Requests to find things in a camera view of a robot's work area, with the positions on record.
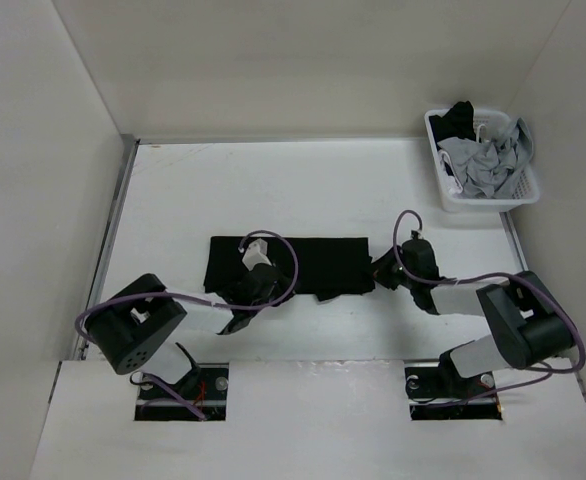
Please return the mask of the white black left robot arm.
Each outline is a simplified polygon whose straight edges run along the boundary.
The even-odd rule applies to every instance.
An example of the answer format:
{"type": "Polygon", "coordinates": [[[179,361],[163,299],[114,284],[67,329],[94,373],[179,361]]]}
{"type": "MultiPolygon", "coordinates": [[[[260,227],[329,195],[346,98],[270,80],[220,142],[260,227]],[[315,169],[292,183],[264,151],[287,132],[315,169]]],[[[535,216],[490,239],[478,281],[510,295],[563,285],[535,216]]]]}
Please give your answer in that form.
{"type": "Polygon", "coordinates": [[[77,320],[76,328],[94,343],[116,374],[136,374],[181,403],[196,390],[200,367],[174,332],[231,335],[249,326],[262,310],[295,294],[298,269],[284,274],[258,263],[217,292],[201,297],[172,295],[159,278],[144,274],[77,320]]]}

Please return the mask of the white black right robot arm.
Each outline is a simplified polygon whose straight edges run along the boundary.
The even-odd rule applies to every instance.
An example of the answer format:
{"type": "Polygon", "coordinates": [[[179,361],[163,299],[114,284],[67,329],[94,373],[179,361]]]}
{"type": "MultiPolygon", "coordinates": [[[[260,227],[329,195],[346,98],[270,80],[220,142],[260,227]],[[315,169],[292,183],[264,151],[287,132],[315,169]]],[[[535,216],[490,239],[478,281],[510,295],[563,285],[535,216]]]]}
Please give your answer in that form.
{"type": "Polygon", "coordinates": [[[408,290],[430,315],[480,317],[488,325],[488,335],[442,353],[436,367],[408,374],[406,390],[414,400],[447,407],[493,397],[500,390],[492,376],[497,370],[537,371],[547,380],[557,372],[547,359],[571,349],[577,360],[568,372],[585,365],[576,325],[532,271],[445,278],[431,244],[414,235],[373,261],[371,274],[388,290],[408,290]]]}

